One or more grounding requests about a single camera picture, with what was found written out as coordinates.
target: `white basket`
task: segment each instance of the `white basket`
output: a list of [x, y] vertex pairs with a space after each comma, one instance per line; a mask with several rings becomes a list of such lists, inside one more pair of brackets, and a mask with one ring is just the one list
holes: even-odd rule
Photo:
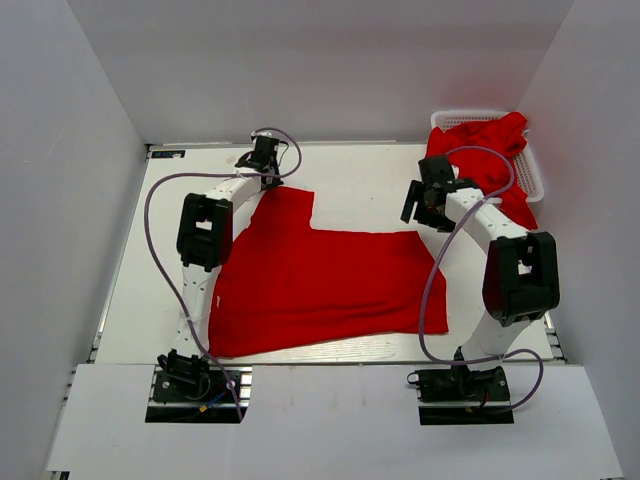
[[[448, 110], [431, 115], [431, 128], [440, 127], [446, 131], [464, 122], [477, 120], [494, 120], [502, 118], [509, 112], [498, 110]], [[536, 165], [531, 147], [527, 144], [524, 150], [514, 157], [518, 185], [527, 194], [527, 202], [539, 202], [544, 197], [544, 189], [540, 180], [540, 172]]]

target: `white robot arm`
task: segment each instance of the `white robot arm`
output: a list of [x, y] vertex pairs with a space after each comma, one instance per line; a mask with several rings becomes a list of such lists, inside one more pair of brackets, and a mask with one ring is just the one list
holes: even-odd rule
[[478, 207], [482, 191], [469, 179], [455, 178], [446, 156], [427, 157], [418, 166], [422, 181], [411, 183], [401, 219], [408, 222], [417, 205], [413, 218], [440, 231], [451, 232], [465, 222], [463, 230], [487, 254], [486, 310], [453, 361], [443, 361], [451, 370], [421, 370], [410, 383], [420, 387], [427, 402], [483, 403], [489, 393], [508, 400], [500, 359], [560, 299], [555, 241], [547, 232], [527, 231], [486, 201]]
[[[206, 349], [215, 282], [231, 254], [233, 214], [253, 195], [282, 183], [273, 177], [242, 175], [256, 172], [278, 175], [279, 143], [270, 135], [256, 136], [254, 150], [236, 164], [236, 178], [223, 181], [204, 195], [189, 194], [184, 200], [177, 242], [182, 261], [182, 297]], [[201, 354], [182, 311], [172, 348], [187, 357]]]

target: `white table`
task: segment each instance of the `white table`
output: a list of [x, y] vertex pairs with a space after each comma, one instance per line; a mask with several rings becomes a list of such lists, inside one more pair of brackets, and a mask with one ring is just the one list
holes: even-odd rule
[[[176, 172], [231, 172], [248, 146], [191, 148], [184, 158], [151, 159], [138, 200], [131, 232], [106, 316], [96, 363], [155, 363], [175, 334], [178, 303], [156, 270], [144, 240], [142, 208], [148, 189]], [[303, 146], [304, 160], [286, 185], [315, 192], [312, 227], [333, 230], [394, 232], [418, 230], [427, 248], [437, 253], [445, 234], [400, 221], [400, 212], [424, 145], [347, 144]], [[282, 171], [295, 164], [295, 149], [285, 155]], [[175, 241], [186, 194], [204, 193], [217, 180], [178, 179], [156, 192], [151, 206], [151, 231], [158, 254], [180, 284], [181, 267]], [[235, 232], [249, 224], [259, 198], [252, 198], [234, 217]], [[451, 358], [471, 335], [483, 312], [481, 285], [486, 257], [462, 233], [442, 265], [447, 279], [449, 334], [429, 336], [431, 351]], [[544, 325], [525, 330], [513, 348], [528, 347], [552, 358]], [[416, 335], [381, 334], [276, 352], [239, 357], [225, 363], [416, 363], [425, 361]]]

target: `purple cable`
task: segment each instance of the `purple cable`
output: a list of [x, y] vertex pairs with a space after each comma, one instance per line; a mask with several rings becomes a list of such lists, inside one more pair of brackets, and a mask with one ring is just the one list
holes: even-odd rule
[[[274, 175], [274, 174], [270, 174], [270, 173], [259, 173], [259, 172], [256, 172], [256, 173], [243, 173], [242, 176], [243, 177], [285, 178], [285, 177], [288, 177], [289, 175], [292, 175], [293, 173], [295, 173], [300, 168], [300, 165], [302, 165], [302, 150], [300, 150], [300, 145], [298, 145], [298, 143], [291, 137], [291, 135], [289, 135], [288, 133], [286, 133], [283, 130], [280, 130], [279, 128], [264, 127], [264, 128], [259, 128], [259, 129], [255, 130], [255, 132], [253, 132], [253, 133], [260, 133], [260, 132], [265, 132], [265, 131], [277, 132], [280, 135], [282, 135], [282, 136], [286, 137], [287, 139], [289, 139], [291, 141], [291, 143], [293, 144], [293, 146], [298, 151], [298, 163], [296, 163], [295, 167], [293, 167], [287, 173], [283, 173], [281, 175]], [[163, 276], [163, 278], [165, 279], [165, 281], [169, 285], [169, 288], [171, 288], [171, 291], [173, 292], [173, 294], [178, 299], [178, 303], [180, 304], [180, 307], [182, 308], [182, 311], [184, 312], [185, 318], [187, 319], [187, 324], [189, 325], [189, 330], [191, 331], [191, 336], [193, 337], [193, 340], [196, 342], [198, 350], [200, 350], [200, 352], [205, 357], [207, 357], [209, 360], [211, 360], [213, 362], [213, 364], [220, 369], [220, 371], [222, 372], [222, 375], [224, 375], [224, 378], [227, 381], [227, 388], [229, 388], [229, 390], [231, 390], [231, 395], [233, 397], [233, 402], [236, 405], [236, 411], [238, 412], [238, 418], [242, 422], [242, 409], [240, 408], [240, 400], [238, 399], [238, 395], [236, 393], [236, 390], [235, 390], [235, 388], [233, 388], [233, 380], [231, 380], [231, 377], [229, 376], [229, 372], [227, 372], [227, 370], [218, 361], [218, 359], [216, 357], [214, 357], [213, 355], [211, 355], [209, 353], [209, 351], [206, 348], [204, 348], [204, 345], [202, 345], [202, 342], [200, 342], [200, 339], [198, 338], [198, 335], [196, 333], [195, 327], [193, 326], [193, 321], [191, 320], [191, 314], [189, 312], [189, 308], [187, 307], [187, 304], [185, 303], [184, 298], [182, 298], [182, 294], [178, 291], [178, 289], [176, 288], [175, 284], [173, 283], [173, 281], [169, 277], [169, 274], [167, 273], [167, 271], [165, 270], [164, 266], [162, 265], [162, 262], [160, 261], [160, 258], [158, 257], [158, 253], [156, 252], [156, 249], [153, 246], [153, 240], [151, 239], [151, 230], [149, 228], [149, 210], [150, 210], [150, 206], [151, 206], [151, 198], [153, 197], [153, 194], [158, 189], [158, 187], [160, 185], [162, 185], [163, 183], [168, 182], [169, 180], [173, 180], [175, 178], [184, 178], [184, 177], [235, 178], [237, 176], [238, 175], [236, 175], [234, 173], [185, 172], [185, 173], [174, 173], [173, 175], [168, 175], [166, 177], [161, 178], [156, 183], [154, 183], [153, 186], [149, 189], [149, 193], [147, 193], [147, 198], [146, 198], [146, 200], [144, 202], [144, 235], [145, 235], [145, 238], [147, 240], [147, 247], [149, 248], [149, 253], [151, 253], [151, 258], [153, 258], [153, 263], [156, 264], [156, 267], [158, 267], [158, 270], [160, 271], [160, 274]]]
[[435, 279], [436, 273], [440, 268], [440, 263], [442, 263], [442, 259], [444, 258], [445, 253], [447, 253], [447, 250], [449, 249], [451, 242], [453, 241], [455, 236], [458, 234], [458, 232], [462, 230], [462, 227], [467, 222], [467, 220], [469, 220], [489, 199], [497, 197], [498, 195], [509, 190], [515, 183], [515, 179], [516, 179], [515, 171], [513, 170], [513, 166], [511, 165], [511, 162], [509, 162], [509, 160], [507, 160], [507, 158], [504, 155], [490, 148], [469, 145], [469, 146], [454, 148], [453, 150], [448, 151], [445, 155], [451, 155], [452, 153], [459, 152], [461, 150], [482, 150], [500, 157], [504, 161], [507, 168], [509, 169], [509, 182], [504, 187], [494, 192], [491, 192], [489, 195], [487, 195], [482, 200], [479, 200], [475, 205], [473, 205], [467, 211], [467, 213], [464, 214], [464, 216], [460, 219], [460, 221], [456, 224], [455, 228], [453, 229], [451, 234], [447, 237], [444, 244], [442, 245], [442, 248], [440, 249], [440, 252], [438, 253], [438, 256], [436, 257], [433, 263], [431, 272], [429, 272], [427, 284], [425, 285], [424, 293], [422, 294], [422, 301], [420, 303], [420, 318], [418, 320], [418, 339], [420, 340], [420, 348], [422, 349], [422, 351], [424, 352], [424, 354], [427, 356], [429, 360], [431, 360], [434, 363], [449, 365], [452, 367], [465, 366], [465, 365], [477, 365], [479, 363], [493, 362], [495, 360], [511, 358], [516, 355], [520, 355], [522, 353], [527, 353], [529, 355], [532, 355], [536, 359], [540, 367], [538, 370], [538, 378], [536, 379], [536, 383], [533, 385], [533, 388], [531, 389], [531, 391], [529, 391], [529, 393], [527, 393], [527, 395], [525, 395], [522, 400], [514, 403], [508, 408], [504, 408], [495, 412], [495, 413], [503, 413], [503, 412], [508, 412], [510, 410], [514, 410], [519, 406], [523, 405], [524, 403], [529, 401], [529, 399], [531, 399], [531, 397], [533, 397], [533, 395], [538, 391], [538, 388], [542, 383], [542, 376], [544, 374], [544, 362], [542, 361], [542, 357], [540, 357], [540, 355], [538, 355], [537, 352], [534, 352], [529, 348], [519, 348], [505, 355], [492, 355], [490, 357], [477, 358], [475, 360], [445, 360], [442, 358], [437, 358], [434, 355], [432, 355], [431, 352], [429, 352], [429, 350], [427, 349], [427, 344], [425, 343], [425, 339], [424, 339], [424, 335], [425, 335], [424, 323], [425, 323], [425, 314], [427, 311], [427, 302], [429, 300], [429, 293], [431, 293], [431, 287], [433, 286], [433, 281]]

